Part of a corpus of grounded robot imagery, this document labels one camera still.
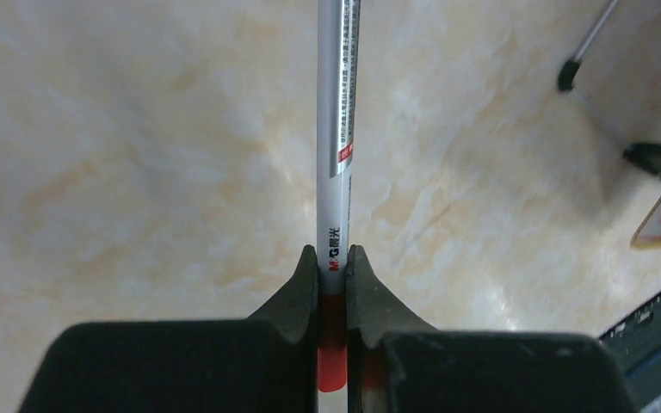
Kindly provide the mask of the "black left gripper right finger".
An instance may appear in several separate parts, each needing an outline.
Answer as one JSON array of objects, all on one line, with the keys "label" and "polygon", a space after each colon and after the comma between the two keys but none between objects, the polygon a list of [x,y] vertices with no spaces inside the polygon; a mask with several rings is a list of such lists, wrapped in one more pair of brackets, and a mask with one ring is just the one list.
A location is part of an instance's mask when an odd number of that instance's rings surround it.
[{"label": "black left gripper right finger", "polygon": [[439,330],[376,276],[365,250],[346,274],[351,412],[634,412],[611,353],[560,332]]}]

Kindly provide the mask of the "red marker cap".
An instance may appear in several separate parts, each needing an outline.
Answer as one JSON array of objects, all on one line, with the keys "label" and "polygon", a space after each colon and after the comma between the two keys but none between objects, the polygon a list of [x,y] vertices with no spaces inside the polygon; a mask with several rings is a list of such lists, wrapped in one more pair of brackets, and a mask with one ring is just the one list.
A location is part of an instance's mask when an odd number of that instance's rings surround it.
[{"label": "red marker cap", "polygon": [[318,321],[318,389],[338,391],[347,384],[345,296],[321,295]]}]

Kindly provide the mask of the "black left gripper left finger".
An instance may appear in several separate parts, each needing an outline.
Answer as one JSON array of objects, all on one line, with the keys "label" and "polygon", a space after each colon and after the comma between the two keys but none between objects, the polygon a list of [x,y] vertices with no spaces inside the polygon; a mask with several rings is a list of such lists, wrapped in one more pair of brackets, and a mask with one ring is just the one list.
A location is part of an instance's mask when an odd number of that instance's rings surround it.
[{"label": "black left gripper left finger", "polygon": [[317,257],[306,246],[291,278],[246,318],[72,325],[20,411],[314,412],[317,310]]}]

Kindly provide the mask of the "white whiteboard marker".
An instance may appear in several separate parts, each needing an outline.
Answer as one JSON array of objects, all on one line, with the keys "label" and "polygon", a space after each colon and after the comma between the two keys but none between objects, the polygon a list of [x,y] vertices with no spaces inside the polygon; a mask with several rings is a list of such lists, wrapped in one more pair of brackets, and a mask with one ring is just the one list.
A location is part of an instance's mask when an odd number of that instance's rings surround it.
[{"label": "white whiteboard marker", "polygon": [[345,288],[361,2],[318,2],[317,258],[323,295]]}]

